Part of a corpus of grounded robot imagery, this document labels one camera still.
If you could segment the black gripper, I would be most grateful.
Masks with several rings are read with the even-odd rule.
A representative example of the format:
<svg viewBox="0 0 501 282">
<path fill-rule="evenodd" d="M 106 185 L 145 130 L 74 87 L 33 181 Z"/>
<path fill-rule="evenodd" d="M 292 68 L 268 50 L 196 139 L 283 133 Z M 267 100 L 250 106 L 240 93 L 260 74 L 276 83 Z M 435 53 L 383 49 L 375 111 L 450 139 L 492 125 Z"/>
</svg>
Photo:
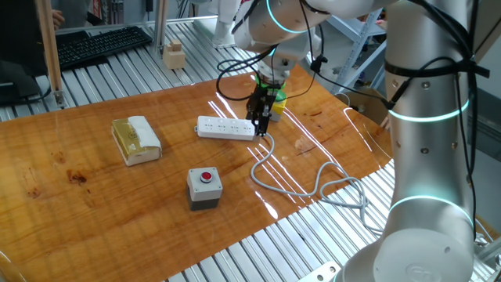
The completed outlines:
<svg viewBox="0 0 501 282">
<path fill-rule="evenodd" d="M 279 88 L 256 84 L 246 104 L 247 116 L 251 118 L 254 134 L 258 137 L 265 136 L 272 117 L 271 108 L 276 100 Z"/>
</svg>

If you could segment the person hand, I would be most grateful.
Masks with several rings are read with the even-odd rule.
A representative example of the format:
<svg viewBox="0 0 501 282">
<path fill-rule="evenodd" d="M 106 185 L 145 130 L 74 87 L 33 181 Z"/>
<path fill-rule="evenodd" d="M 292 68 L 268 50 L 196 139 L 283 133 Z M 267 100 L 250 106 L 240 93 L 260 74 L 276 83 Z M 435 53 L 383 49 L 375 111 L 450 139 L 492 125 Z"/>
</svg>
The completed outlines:
<svg viewBox="0 0 501 282">
<path fill-rule="evenodd" d="M 63 12 L 60 10 L 53 9 L 52 10 L 52 22 L 53 22 L 53 28 L 55 31 L 60 29 L 60 27 L 66 22 L 65 18 L 63 17 Z"/>
</svg>

